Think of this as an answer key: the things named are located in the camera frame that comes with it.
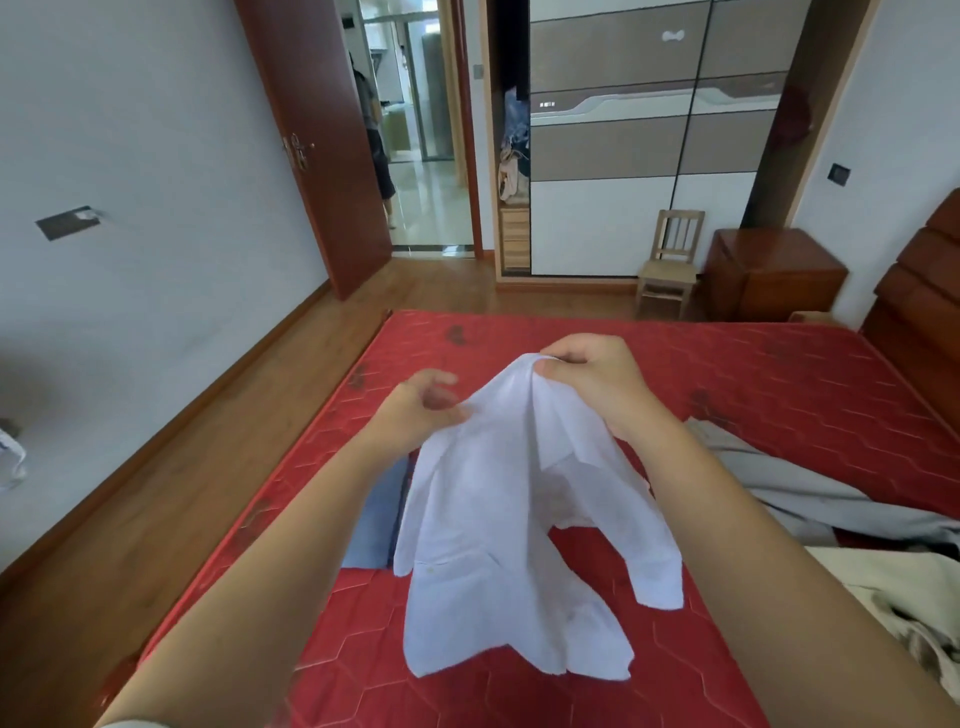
mattress pattern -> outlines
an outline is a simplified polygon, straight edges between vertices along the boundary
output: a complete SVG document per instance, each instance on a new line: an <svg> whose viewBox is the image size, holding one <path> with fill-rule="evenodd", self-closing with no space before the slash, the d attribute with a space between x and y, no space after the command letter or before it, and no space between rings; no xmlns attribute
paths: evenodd
<svg viewBox="0 0 960 728"><path fill-rule="evenodd" d="M681 419L877 500L960 518L960 445L857 334L784 324L671 324L401 311L387 320L204 565L147 650L263 532L316 470L415 371L457 373L468 396L522 353L572 332L624 337L651 389ZM686 604L633 600L626 568L596 529L554 531L566 562L611 606L634 648L631 679L549 676L499 648L425 678L402 652L409 580L342 570L274 725L766 725L688 574Z"/></svg>

light switch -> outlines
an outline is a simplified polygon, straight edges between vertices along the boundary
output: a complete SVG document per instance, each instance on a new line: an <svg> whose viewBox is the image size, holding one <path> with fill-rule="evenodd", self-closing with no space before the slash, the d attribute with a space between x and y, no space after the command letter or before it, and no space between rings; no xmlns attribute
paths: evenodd
<svg viewBox="0 0 960 728"><path fill-rule="evenodd" d="M839 184L841 187L847 186L847 180L849 178L850 178L850 169L840 164L834 164L832 167L830 167L830 173L827 175L828 180L836 184Z"/></svg>

wooden headboard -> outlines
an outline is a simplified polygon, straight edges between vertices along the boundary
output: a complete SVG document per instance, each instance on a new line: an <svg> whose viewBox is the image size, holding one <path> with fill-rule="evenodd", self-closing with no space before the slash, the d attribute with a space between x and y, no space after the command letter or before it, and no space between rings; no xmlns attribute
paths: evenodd
<svg viewBox="0 0 960 728"><path fill-rule="evenodd" d="M874 291L863 335L960 433L960 189Z"/></svg>

baseboard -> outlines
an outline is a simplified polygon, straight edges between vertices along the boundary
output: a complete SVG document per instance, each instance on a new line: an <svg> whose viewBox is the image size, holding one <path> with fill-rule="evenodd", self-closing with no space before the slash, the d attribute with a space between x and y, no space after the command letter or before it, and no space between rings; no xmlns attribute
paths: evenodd
<svg viewBox="0 0 960 728"><path fill-rule="evenodd" d="M539 278L504 276L496 282L496 290L512 293L636 293L636 278Z"/></svg>
<svg viewBox="0 0 960 728"><path fill-rule="evenodd" d="M217 377L217 379L204 389L193 401L187 404L160 432L150 438L150 440L131 455L123 465L111 473L89 496L81 500L73 510L43 534L30 548L20 554L16 561L0 573L0 595L5 594L14 584L18 583L27 574L42 564L43 561L57 550L100 506L120 490L134 473L143 468L154 455L160 452L164 446L180 434L221 392L242 375L260 354L269 349L277 339L286 333L287 330L329 290L330 281L328 279L316 291L307 296L303 303L287 314L266 336L254 344L236 363Z"/></svg>

small wooden chair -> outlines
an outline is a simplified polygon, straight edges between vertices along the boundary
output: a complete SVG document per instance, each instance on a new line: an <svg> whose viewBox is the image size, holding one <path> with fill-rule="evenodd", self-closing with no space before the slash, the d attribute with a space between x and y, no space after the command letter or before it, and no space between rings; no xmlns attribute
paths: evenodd
<svg viewBox="0 0 960 728"><path fill-rule="evenodd" d="M693 257L700 242L705 213L696 209L662 209L650 259L637 273L636 311L643 297L680 302L680 318L690 303L697 282Z"/></svg>

